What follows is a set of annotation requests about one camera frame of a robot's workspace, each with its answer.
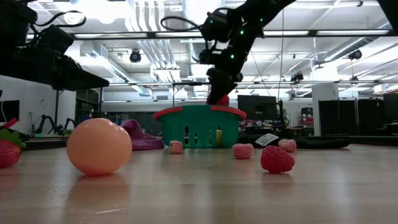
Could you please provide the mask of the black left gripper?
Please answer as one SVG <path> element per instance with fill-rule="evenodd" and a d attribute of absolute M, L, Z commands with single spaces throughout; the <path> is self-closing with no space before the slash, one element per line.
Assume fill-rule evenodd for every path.
<path fill-rule="evenodd" d="M 25 47 L 1 40 L 1 75 L 50 85 L 54 90 L 85 90 L 109 86 L 65 55 L 71 35 L 56 25 L 39 32 Z"/>

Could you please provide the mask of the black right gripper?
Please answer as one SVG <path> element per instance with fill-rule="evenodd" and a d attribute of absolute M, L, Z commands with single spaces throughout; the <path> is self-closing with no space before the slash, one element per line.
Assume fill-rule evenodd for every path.
<path fill-rule="evenodd" d="M 211 85 L 208 105 L 229 104 L 228 95 L 236 88 L 235 82 L 243 80 L 240 72 L 255 39 L 264 36 L 264 22 L 262 15 L 226 7 L 207 13 L 200 33 L 206 43 L 214 44 L 205 46 L 199 62 L 214 66 L 206 73 Z"/>

